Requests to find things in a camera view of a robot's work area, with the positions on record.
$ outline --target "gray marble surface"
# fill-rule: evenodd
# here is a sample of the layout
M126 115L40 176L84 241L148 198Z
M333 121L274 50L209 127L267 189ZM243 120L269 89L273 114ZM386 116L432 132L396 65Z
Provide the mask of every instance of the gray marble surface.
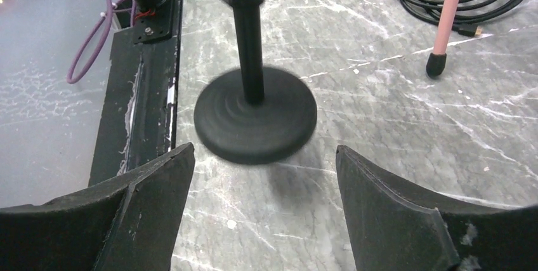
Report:
M113 31L84 79L70 85L65 76L105 8L105 0L0 5L0 208L44 204L88 187Z
M428 79L436 28L397 0L266 0L265 63L301 76L318 103L312 141L270 166L229 164L193 126L198 94L239 65L231 10L185 0L178 141L197 164L172 270L354 270L336 145L426 188L479 204L538 202L538 0L484 35L452 35Z

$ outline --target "cable connector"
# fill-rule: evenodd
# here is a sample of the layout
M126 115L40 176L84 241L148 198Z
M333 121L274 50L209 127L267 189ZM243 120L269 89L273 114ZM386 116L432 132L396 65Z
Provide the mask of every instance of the cable connector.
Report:
M482 34L482 28L477 25L458 25L457 33L467 37L475 37Z

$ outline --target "black plastic part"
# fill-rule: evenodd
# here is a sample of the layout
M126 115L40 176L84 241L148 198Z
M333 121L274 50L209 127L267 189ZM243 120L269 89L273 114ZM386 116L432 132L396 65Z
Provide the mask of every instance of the black plastic part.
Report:
M133 44L134 29L114 34L89 186L137 168L176 145L183 0L174 3L171 39ZM129 111L134 112L132 126Z
M458 201L345 146L336 151L336 173L357 270L536 270L538 206Z
M430 57L428 57L428 63L426 64L426 73L431 78L436 78L443 73L443 70L445 70L445 65L447 63L447 55L442 54L433 54L430 53Z
M0 269L169 271L194 162L189 143L42 206L0 209Z
M174 12L177 10L176 0L164 0L158 8L146 9L137 3L142 11L150 10L148 16L137 18L134 23L134 43L156 43L170 39L173 35Z
M266 164L297 152L312 136L317 106L308 87L283 70L264 68L265 99L251 105L241 90L240 70L211 82L194 108L202 143L240 164Z

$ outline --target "black pole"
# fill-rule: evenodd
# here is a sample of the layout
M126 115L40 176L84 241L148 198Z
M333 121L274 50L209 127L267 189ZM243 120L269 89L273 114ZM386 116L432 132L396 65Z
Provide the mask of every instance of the black pole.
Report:
M261 103L264 97L259 15L259 6L263 1L236 0L233 4L243 92L247 103L253 105Z

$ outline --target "round black base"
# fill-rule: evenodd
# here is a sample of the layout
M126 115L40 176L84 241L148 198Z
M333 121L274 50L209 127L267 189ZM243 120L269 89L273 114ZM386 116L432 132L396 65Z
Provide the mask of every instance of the round black base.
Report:
M219 76L202 91L194 126L202 143L224 160L267 164L293 155L312 136L317 106L296 76L264 67L265 99L257 106L244 98L241 71Z

